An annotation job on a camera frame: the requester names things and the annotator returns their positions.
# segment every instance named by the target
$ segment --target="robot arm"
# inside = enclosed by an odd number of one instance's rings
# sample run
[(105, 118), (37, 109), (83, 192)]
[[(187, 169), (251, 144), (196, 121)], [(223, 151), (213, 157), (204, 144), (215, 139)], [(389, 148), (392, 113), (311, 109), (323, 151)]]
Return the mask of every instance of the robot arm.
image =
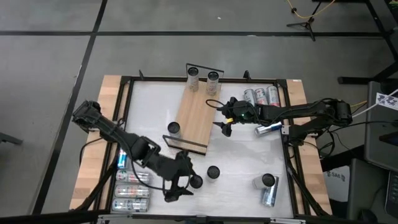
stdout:
[(284, 119), (316, 117), (303, 125), (289, 126), (289, 143), (294, 146), (302, 145), (305, 137), (310, 133), (317, 133), (331, 125), (346, 126), (353, 120), (349, 104), (341, 100), (326, 98), (314, 103), (296, 106), (252, 105), (247, 101), (238, 101), (235, 97), (218, 111), (227, 118), (227, 123), (214, 122), (222, 128), (222, 133), (229, 137), (231, 125), (236, 123), (256, 123), (269, 126)]
[(73, 113), (72, 121), (83, 130), (98, 128), (100, 136), (107, 142), (117, 142), (127, 156), (141, 167), (148, 167), (164, 180), (172, 181), (170, 190), (164, 190), (165, 201), (173, 202), (181, 195), (193, 195), (178, 186), (182, 176), (195, 175), (188, 152), (177, 153), (175, 159), (160, 155), (160, 146), (149, 138), (127, 133), (101, 114), (100, 105), (94, 101), (85, 101)]

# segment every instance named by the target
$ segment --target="gray floor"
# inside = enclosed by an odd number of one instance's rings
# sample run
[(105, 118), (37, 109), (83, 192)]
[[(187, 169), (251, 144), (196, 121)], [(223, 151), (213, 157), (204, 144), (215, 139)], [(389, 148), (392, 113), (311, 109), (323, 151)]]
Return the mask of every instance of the gray floor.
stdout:
[[(316, 3), (292, 1), (302, 15)], [(0, 30), (91, 31), (100, 0), (1, 0)], [(386, 28), (396, 24), (383, 2), (374, 7)], [(109, 0), (100, 30), (298, 31), (301, 21), (285, 1)], [(377, 32), (365, 5), (336, 3), (315, 18), (314, 31)], [(0, 131), (24, 139), (0, 144), (0, 216), (31, 212), (61, 118), (89, 37), (0, 36)], [(302, 79), (307, 100), (323, 97), (357, 103), (366, 86), (339, 85), (338, 76), (371, 77), (392, 62), (380, 38), (318, 37), (97, 37), (76, 105), (95, 100), (104, 75), (183, 76), (197, 63), (241, 77)], [(363, 142), (364, 128), (344, 129), (349, 147)], [(44, 206), (68, 209), (78, 173), (83, 131), (71, 124)], [(322, 146), (330, 139), (318, 140)], [(337, 145), (336, 151), (343, 147)]]

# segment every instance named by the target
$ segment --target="white cable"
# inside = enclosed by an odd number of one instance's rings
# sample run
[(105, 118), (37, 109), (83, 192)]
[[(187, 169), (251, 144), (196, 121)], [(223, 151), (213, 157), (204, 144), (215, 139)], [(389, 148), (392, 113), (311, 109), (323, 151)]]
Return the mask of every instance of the white cable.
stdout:
[(384, 102), (386, 99), (388, 99), (389, 96), (392, 96), (393, 94), (395, 94), (396, 92), (398, 92), (398, 89), (396, 89), (395, 91), (393, 91), (390, 95), (388, 95), (387, 97), (384, 97), (384, 99), (382, 99), (381, 101), (379, 101), (378, 103), (373, 104), (371, 107), (369, 107), (368, 109), (361, 111), (360, 113), (357, 113), (356, 115), (353, 116), (353, 118), (355, 118), (356, 116), (359, 116), (367, 111), (369, 111), (370, 109), (374, 108), (375, 106), (381, 104), (382, 102)]

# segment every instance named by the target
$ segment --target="yellow cable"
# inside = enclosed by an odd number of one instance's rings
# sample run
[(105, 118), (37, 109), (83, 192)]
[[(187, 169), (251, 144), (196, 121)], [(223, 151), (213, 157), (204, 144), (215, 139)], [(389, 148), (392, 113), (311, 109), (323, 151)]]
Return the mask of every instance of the yellow cable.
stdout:
[[(294, 13), (295, 13), (296, 16), (299, 17), (299, 18), (308, 19), (308, 18), (314, 17), (314, 16), (318, 15), (319, 13), (323, 12), (325, 9), (327, 9), (329, 6), (331, 6), (335, 1), (336, 1), (336, 0), (333, 0), (331, 3), (329, 3), (329, 4), (328, 4), (327, 6), (325, 6), (323, 9), (319, 10), (317, 13), (315, 13), (314, 15), (311, 15), (311, 16), (300, 16), (300, 15), (297, 13), (297, 11), (294, 11)], [(292, 3), (290, 3), (290, 0), (287, 0), (287, 2), (289, 3), (290, 8), (293, 9), (293, 5), (292, 5)]]
[(367, 103), (368, 101), (362, 101), (362, 102), (360, 102), (360, 103), (357, 103), (357, 104), (354, 104), (354, 105), (350, 105), (350, 107), (356, 107), (356, 106), (359, 106), (359, 105), (362, 105), (362, 104), (364, 104), (364, 103)]

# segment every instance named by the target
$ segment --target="wooden plank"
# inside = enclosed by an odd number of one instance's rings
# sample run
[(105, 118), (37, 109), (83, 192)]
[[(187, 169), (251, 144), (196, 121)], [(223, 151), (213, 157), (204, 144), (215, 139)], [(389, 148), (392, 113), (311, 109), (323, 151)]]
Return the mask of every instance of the wooden plank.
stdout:
[[(281, 86), (278, 87), (278, 92), (279, 92), (279, 98), (280, 98), (280, 106), (284, 107), (284, 106), (286, 106), (285, 94), (284, 94), (283, 88)], [(289, 121), (287, 119), (285, 119), (284, 124), (289, 124)], [(289, 156), (292, 157), (293, 155), (294, 155), (293, 148), (289, 147)], [(294, 158), (290, 159), (290, 161), (292, 162), (294, 169), (296, 169), (297, 166), (296, 166), (296, 161), (294, 160)], [(299, 187), (297, 186), (297, 184), (294, 182), (294, 180), (293, 180), (293, 183), (294, 183), (294, 192), (295, 192), (296, 201), (297, 201), (298, 213), (304, 214), (303, 198), (301, 195), (301, 191), (300, 191)]]
[[(101, 89), (99, 91), (98, 103), (101, 105), (102, 114), (112, 119), (121, 76), (105, 75)], [(98, 131), (88, 134), (87, 142), (100, 137)], [(73, 190), (70, 209), (77, 208), (84, 201), (100, 179), (101, 167), (104, 161), (106, 141), (100, 140), (86, 146), (79, 173), (77, 176), (75, 189)]]
[[(301, 80), (287, 80), (287, 89), (289, 91), (290, 104), (292, 106), (307, 103), (303, 83)], [(310, 118), (294, 119), (295, 124), (302, 124), (308, 121), (310, 121)], [(307, 137), (305, 141), (317, 145), (312, 137)], [(300, 151), (305, 185), (307, 186), (307, 189), (310, 191), (315, 200), (321, 205), (322, 209), (331, 214), (329, 196), (325, 186), (325, 179), (323, 178), (318, 150), (309, 144), (304, 144), (303, 146), (298, 147), (298, 149)]]
[[(205, 82), (199, 82), (199, 89), (196, 92), (190, 91), (187, 86), (185, 87), (180, 108), (178, 109), (178, 114), (175, 119), (180, 125), (182, 139), (206, 146), (208, 145), (216, 110), (206, 105), (205, 101), (207, 99), (218, 100), (220, 97), (220, 90), (221, 84), (218, 84), (216, 95), (209, 96), (206, 93)], [(191, 151), (206, 154), (207, 148), (205, 147), (182, 142), (176, 144)]]

